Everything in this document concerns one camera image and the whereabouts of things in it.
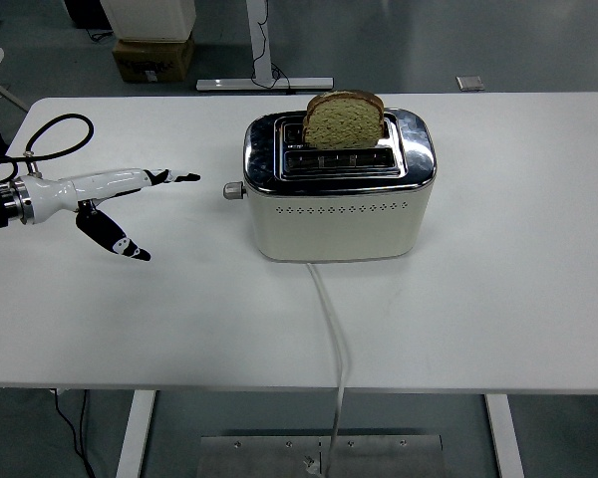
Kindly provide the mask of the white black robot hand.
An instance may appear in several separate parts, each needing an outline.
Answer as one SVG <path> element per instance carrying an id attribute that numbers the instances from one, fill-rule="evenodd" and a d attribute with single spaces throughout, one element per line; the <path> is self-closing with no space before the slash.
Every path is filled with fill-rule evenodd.
<path id="1" fill-rule="evenodd" d="M 172 169 L 130 168 L 61 180 L 30 175 L 22 178 L 23 221 L 38 224 L 61 210 L 76 214 L 76 226 L 105 250 L 132 259 L 148 261 L 150 253 L 138 246 L 109 216 L 98 209 L 106 200 L 167 183 L 197 182 L 200 176 Z"/>

